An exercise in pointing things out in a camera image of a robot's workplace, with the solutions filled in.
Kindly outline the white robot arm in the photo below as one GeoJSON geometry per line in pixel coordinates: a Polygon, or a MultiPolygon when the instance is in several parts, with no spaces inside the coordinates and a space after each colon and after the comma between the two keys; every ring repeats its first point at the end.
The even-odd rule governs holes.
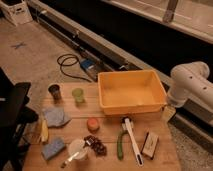
{"type": "Polygon", "coordinates": [[[213,108],[213,83],[208,81],[209,66],[202,61],[179,64],[172,68],[172,84],[167,91],[167,105],[162,113],[162,120],[169,122],[182,107],[191,94],[213,108]]]}

